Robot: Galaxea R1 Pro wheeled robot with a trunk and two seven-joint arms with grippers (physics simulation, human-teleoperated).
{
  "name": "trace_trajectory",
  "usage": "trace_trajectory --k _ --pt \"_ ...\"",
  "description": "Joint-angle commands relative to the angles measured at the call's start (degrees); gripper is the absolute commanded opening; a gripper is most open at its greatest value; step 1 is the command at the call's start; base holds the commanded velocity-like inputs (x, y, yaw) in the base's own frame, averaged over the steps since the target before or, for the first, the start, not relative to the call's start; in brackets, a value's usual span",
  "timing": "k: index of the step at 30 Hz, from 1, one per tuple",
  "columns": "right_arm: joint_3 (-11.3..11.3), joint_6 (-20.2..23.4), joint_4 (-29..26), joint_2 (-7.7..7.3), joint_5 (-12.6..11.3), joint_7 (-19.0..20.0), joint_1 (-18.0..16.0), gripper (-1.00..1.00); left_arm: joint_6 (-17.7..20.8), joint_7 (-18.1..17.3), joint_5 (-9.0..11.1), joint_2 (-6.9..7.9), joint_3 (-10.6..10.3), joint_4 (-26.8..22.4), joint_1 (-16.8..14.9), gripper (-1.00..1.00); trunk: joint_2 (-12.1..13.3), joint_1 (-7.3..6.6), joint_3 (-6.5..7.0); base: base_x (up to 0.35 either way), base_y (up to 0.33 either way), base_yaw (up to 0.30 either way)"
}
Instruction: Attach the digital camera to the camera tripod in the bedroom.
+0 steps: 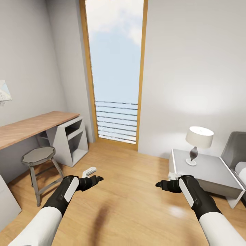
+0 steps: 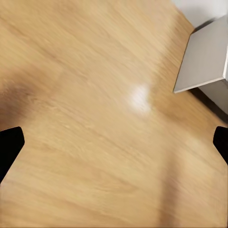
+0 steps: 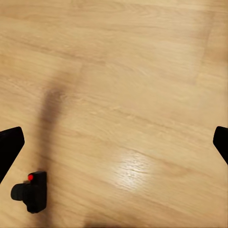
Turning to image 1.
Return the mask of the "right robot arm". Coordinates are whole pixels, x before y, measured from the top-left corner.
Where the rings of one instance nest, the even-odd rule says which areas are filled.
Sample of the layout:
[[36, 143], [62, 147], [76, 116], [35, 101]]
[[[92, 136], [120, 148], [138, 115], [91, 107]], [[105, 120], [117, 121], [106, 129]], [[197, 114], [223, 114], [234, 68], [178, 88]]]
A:
[[235, 230], [192, 175], [169, 172], [169, 180], [161, 180], [156, 187], [162, 190], [183, 193], [202, 227], [209, 246], [246, 246], [246, 241]]

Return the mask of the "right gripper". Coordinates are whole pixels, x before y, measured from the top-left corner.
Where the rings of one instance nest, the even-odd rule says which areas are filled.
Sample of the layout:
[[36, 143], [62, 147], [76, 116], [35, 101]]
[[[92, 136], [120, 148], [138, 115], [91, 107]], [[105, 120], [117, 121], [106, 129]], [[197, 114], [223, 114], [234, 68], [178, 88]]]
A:
[[173, 183], [174, 183], [174, 180], [171, 180], [171, 181], [161, 180], [161, 182], [158, 182], [156, 184], [156, 187], [161, 187], [162, 190], [165, 190], [165, 191], [181, 193], [175, 190]]

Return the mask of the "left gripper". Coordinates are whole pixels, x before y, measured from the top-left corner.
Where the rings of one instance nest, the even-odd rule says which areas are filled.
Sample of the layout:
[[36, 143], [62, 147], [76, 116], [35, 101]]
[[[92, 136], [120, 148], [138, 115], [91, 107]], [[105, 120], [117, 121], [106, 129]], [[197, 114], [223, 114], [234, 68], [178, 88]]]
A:
[[84, 178], [84, 180], [85, 180], [85, 187], [81, 191], [86, 191], [87, 189], [97, 185], [99, 181], [103, 180], [103, 177], [101, 176], [96, 177], [94, 175], [92, 177]]

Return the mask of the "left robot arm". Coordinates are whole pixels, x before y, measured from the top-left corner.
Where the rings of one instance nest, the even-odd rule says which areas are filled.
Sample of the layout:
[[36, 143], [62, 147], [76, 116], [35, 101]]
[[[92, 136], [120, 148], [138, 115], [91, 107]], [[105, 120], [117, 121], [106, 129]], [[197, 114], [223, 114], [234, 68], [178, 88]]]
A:
[[52, 246], [59, 224], [76, 191], [86, 191], [98, 184], [103, 177], [95, 175], [96, 167], [83, 172], [82, 178], [69, 175], [50, 196], [42, 209], [27, 227], [8, 246]]

